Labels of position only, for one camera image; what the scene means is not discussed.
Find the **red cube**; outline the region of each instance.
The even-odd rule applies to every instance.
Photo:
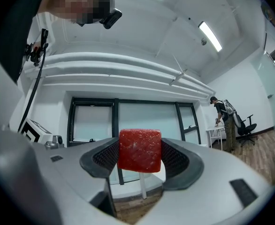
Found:
[[[160,162],[160,130],[121,130],[119,136],[119,168],[139,173],[157,173],[160,171]]]

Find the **black chair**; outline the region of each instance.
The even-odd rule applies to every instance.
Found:
[[[251,132],[256,128],[257,124],[256,123],[253,123],[251,124],[251,117],[253,116],[253,114],[251,116],[249,116],[249,121],[250,121],[250,125],[249,126],[246,126],[244,124],[244,121],[242,121],[242,119],[240,118],[240,116],[238,115],[238,118],[240,119],[241,121],[241,127],[238,127],[237,129],[237,133],[240,135],[240,136],[243,136],[242,139],[239,140],[239,143],[241,143],[243,141],[243,143],[241,144],[241,147],[245,144],[245,142],[247,141],[251,141],[253,145],[255,145],[255,141],[252,140],[252,138],[256,138],[258,139],[257,136],[252,136]]]

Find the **jeans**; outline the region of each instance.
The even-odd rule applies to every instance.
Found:
[[[226,151],[231,151],[236,146],[236,130],[235,130],[235,122],[233,120],[233,116],[229,116],[229,118],[224,122],[225,132],[226,132]]]

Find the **cable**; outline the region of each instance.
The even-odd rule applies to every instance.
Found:
[[[31,95],[30,95],[29,102],[28,102],[28,104],[27,104],[26,110],[25,110],[24,115],[23,115],[22,120],[21,120],[21,124],[20,124],[19,129],[18,129],[18,132],[20,132],[21,127],[22,127],[22,124],[24,123],[24,121],[25,121],[25,119],[26,119],[26,117],[27,117],[27,115],[28,115],[28,112],[29,112],[29,109],[30,109],[30,107],[31,107],[31,104],[32,104],[34,95],[35,95],[35,93],[36,93],[36,90],[38,89],[38,84],[39,84],[40,77],[41,77],[41,75],[42,75],[42,69],[43,69],[43,66],[44,66],[45,57],[46,57],[46,47],[44,48],[44,56],[43,56],[42,65],[40,66],[39,73],[38,73],[38,77],[36,78],[36,81],[35,81],[35,84],[34,84],[32,93],[31,93]]]

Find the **ceiling light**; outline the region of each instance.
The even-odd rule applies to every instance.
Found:
[[[211,31],[211,29],[208,27],[208,25],[205,22],[202,22],[198,26],[204,34],[208,37],[208,39],[212,42],[217,52],[221,51],[222,46],[219,43],[218,39],[214,35],[214,33]]]

